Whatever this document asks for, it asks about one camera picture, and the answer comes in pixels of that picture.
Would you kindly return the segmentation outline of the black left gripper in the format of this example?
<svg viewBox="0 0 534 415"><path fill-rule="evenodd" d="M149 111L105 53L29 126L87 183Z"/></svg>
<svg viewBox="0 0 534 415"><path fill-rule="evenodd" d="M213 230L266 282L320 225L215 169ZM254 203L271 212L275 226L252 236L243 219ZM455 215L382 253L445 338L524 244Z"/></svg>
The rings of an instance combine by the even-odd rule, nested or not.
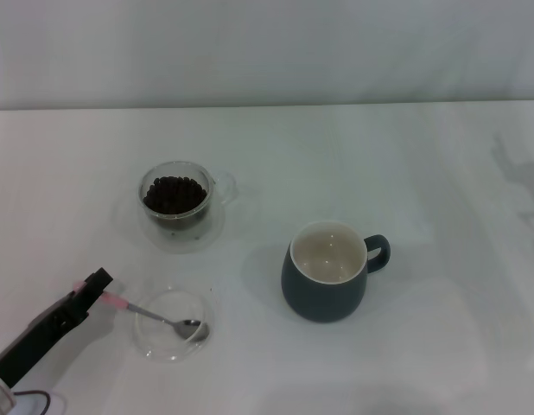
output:
<svg viewBox="0 0 534 415"><path fill-rule="evenodd" d="M0 354L0 379L15 386L67 333L89 316L113 277L100 268L79 287L43 311Z"/></svg>

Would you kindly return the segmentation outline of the large clear glass saucer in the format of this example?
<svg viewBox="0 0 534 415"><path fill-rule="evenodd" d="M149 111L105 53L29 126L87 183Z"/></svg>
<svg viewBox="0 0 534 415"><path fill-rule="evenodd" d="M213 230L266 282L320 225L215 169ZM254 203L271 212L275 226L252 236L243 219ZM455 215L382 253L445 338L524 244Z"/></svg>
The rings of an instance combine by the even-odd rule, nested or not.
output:
<svg viewBox="0 0 534 415"><path fill-rule="evenodd" d="M148 215L140 204L136 190L124 191L112 204L110 220L114 230L139 248L154 248L168 254L187 254L206 250L222 233L225 207L219 195L198 220L194 218L178 227L172 220Z"/></svg>

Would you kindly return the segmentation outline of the small clear glass dish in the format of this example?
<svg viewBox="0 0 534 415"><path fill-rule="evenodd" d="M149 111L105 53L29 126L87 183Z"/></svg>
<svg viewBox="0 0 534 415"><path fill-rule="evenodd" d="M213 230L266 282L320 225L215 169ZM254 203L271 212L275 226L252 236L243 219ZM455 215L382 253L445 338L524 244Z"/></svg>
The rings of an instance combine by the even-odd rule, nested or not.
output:
<svg viewBox="0 0 534 415"><path fill-rule="evenodd" d="M157 343L150 343L147 341L144 341L141 337L138 335L135 335L134 330L134 320L133 318L132 324L131 324L131 337L132 341L134 342L134 345L136 346L137 350L143 354L146 358L153 360L153 361L162 361L162 362L180 362L188 357L190 357L193 354L198 353L201 351L210 340L213 338L213 309L210 306L210 304L207 302L207 298L200 293L197 290L184 288L180 285L168 285L166 287L159 287L159 288L153 288L149 289L147 292L143 293L137 300L136 304L140 304L143 302L144 299L147 297L150 297L152 294L159 293L160 291L165 291L168 289L177 289L181 291L189 292L190 294L196 295L200 298L202 301L202 304L206 307L206 317L207 322L211 329L211 334L208 337L208 339L202 343L199 344L190 344L190 345L175 345L174 347L170 347L169 345L159 345Z"/></svg>

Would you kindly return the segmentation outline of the pile of coffee beans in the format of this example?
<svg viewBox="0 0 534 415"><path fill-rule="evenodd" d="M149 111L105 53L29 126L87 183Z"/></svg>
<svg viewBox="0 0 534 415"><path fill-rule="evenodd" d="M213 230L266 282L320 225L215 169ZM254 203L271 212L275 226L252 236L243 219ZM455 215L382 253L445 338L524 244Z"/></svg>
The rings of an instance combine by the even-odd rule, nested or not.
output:
<svg viewBox="0 0 534 415"><path fill-rule="evenodd" d="M159 214L185 214L197 208L206 196L207 191L195 179L163 176L149 186L143 203Z"/></svg>

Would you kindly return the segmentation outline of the pink handled metal spoon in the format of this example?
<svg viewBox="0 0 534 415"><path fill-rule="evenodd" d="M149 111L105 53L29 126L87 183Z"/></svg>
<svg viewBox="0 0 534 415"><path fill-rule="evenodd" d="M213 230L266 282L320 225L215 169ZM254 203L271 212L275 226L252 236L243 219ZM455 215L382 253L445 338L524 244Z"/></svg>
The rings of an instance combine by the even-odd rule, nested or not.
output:
<svg viewBox="0 0 534 415"><path fill-rule="evenodd" d="M199 344L211 334L206 307L199 297L184 290L163 290L140 304L104 290L98 303L111 310L132 314L135 335L150 343L170 347Z"/></svg>

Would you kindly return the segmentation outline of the clear double-wall glass cup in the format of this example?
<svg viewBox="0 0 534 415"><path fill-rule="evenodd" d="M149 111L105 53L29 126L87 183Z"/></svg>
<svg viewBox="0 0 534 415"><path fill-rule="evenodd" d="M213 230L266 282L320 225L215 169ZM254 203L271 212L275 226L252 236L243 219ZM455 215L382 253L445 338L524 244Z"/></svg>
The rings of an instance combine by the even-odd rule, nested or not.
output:
<svg viewBox="0 0 534 415"><path fill-rule="evenodd" d="M143 198L152 182L163 176L182 176L195 179L207 191L206 199L198 207L185 214L159 214L152 211L144 205ZM171 161L156 165L144 174L137 190L140 204L148 215L160 220L172 220L178 227L191 221L192 218L198 220L200 216L204 215L212 204L214 193L219 195L219 201L223 205L233 201L237 195L237 183L234 176L224 170L211 172L198 163L190 161Z"/></svg>

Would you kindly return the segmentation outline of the dark blue ceramic mug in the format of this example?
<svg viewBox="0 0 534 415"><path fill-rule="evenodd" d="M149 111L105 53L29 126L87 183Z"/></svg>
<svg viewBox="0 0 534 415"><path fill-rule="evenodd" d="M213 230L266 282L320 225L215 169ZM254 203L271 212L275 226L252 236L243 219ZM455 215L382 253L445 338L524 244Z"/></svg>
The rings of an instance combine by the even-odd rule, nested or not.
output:
<svg viewBox="0 0 534 415"><path fill-rule="evenodd" d="M366 292L367 276L389 262L388 239L362 237L345 223L307 224L290 241L281 270L281 289L299 316L320 323L350 316Z"/></svg>

